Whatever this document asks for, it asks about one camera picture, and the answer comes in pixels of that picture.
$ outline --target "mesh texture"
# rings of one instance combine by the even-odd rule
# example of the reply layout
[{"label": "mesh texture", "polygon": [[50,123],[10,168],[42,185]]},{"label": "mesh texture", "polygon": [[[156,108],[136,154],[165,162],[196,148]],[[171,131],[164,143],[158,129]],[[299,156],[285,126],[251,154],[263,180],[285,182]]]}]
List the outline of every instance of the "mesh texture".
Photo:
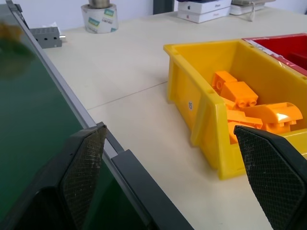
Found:
[{"label": "mesh texture", "polygon": [[250,186],[275,230],[287,229],[305,195],[303,181],[266,139],[238,129]]},{"label": "mesh texture", "polygon": [[105,134],[95,132],[85,138],[66,173],[63,192],[77,229],[82,229],[99,177]]}]

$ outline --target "orange lego brick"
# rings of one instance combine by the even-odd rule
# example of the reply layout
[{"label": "orange lego brick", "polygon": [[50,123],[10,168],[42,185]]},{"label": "orange lego brick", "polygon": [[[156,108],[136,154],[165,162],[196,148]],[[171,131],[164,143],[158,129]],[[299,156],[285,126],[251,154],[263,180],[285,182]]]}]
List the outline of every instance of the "orange lego brick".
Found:
[{"label": "orange lego brick", "polygon": [[230,101],[230,100],[228,100],[224,97],[222,97],[222,99],[225,102],[227,109],[231,109],[231,110],[236,109],[236,103],[234,103],[234,102],[232,102],[232,101]]},{"label": "orange lego brick", "polygon": [[227,71],[218,71],[215,73],[211,86],[218,94],[220,94],[225,82],[236,81],[237,79],[231,76]]},{"label": "orange lego brick", "polygon": [[246,117],[244,112],[236,110],[227,110],[227,120],[229,122],[235,121],[257,129],[261,129],[263,125],[261,119],[254,117]]},{"label": "orange lego brick", "polygon": [[230,144],[238,143],[238,139],[236,138],[236,136],[234,134],[235,126],[246,126],[246,127],[253,128],[251,126],[248,126],[248,125],[245,125],[245,124],[241,124],[241,123],[238,123],[238,122],[234,122],[234,121],[228,122],[228,131],[229,131]]},{"label": "orange lego brick", "polygon": [[244,81],[225,82],[220,96],[235,102],[239,108],[255,106],[258,99],[257,94]]},{"label": "orange lego brick", "polygon": [[301,111],[292,103],[263,104],[242,109],[247,116],[260,118],[263,130],[280,134],[290,132],[290,125],[303,119]]}]

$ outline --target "tape roll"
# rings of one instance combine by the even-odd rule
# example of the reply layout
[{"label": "tape roll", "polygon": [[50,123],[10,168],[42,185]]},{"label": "tape roll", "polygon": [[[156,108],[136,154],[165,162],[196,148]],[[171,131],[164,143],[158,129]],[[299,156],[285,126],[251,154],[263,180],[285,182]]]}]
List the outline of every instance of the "tape roll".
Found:
[{"label": "tape roll", "polygon": [[95,9],[89,4],[81,7],[84,26],[87,32],[105,34],[118,29],[117,9],[115,4],[105,9]]}]

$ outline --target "red plastic bin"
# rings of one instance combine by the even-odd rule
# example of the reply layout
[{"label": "red plastic bin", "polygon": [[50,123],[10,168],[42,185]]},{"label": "red plastic bin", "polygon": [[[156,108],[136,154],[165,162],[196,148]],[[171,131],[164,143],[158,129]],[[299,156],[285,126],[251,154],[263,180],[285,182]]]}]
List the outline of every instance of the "red plastic bin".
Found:
[{"label": "red plastic bin", "polygon": [[307,34],[254,37],[244,40],[307,76]]}]

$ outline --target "white wall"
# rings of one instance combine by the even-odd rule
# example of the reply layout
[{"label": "white wall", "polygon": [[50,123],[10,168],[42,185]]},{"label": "white wall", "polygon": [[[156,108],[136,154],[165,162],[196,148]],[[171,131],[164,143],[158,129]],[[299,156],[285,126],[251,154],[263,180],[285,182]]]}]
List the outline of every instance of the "white wall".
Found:
[{"label": "white wall", "polygon": [[[81,6],[88,0],[13,0],[19,3],[30,28],[56,22],[60,30],[83,26]],[[127,20],[153,13],[153,0],[111,0],[117,5],[118,19]]]},{"label": "white wall", "polygon": [[[266,3],[266,6],[297,13],[305,13],[307,11],[307,0],[276,0],[275,2]],[[174,10],[178,10],[177,1],[175,2]]]}]

